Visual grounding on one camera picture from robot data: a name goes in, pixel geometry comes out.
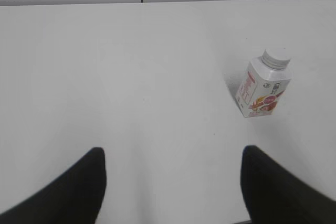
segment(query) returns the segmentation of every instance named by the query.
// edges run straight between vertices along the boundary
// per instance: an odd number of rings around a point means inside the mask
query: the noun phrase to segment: white bottle cap
[[[291,58],[286,54],[285,48],[267,47],[261,59],[270,68],[281,70],[286,68]]]

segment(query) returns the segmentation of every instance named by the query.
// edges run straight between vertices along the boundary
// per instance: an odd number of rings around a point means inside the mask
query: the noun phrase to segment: table surface
[[[239,176],[256,144],[336,199],[336,0],[0,7],[0,211],[93,146],[98,224],[249,219]],[[292,55],[271,116],[233,100],[266,46]]]

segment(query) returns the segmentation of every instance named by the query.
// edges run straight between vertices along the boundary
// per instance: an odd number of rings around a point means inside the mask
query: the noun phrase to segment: bottle label
[[[289,80],[266,81],[249,64],[236,94],[243,115],[250,117],[272,114],[288,83]]]

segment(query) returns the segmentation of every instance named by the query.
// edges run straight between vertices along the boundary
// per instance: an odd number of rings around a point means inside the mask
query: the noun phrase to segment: fruit illustration
[[[263,106],[260,108],[260,111],[271,111],[272,109],[274,109],[276,107],[278,102],[273,102],[269,105]]]
[[[254,111],[257,111],[258,110],[258,107],[259,106],[262,106],[264,103],[263,103],[263,100],[264,98],[266,97],[259,97],[255,102],[253,102],[253,104],[249,107],[249,109],[252,109]]]

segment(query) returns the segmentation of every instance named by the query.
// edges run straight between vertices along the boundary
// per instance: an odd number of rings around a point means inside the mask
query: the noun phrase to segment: plastic bottle
[[[244,117],[271,115],[292,78],[285,48],[266,48],[250,61],[236,100]]]

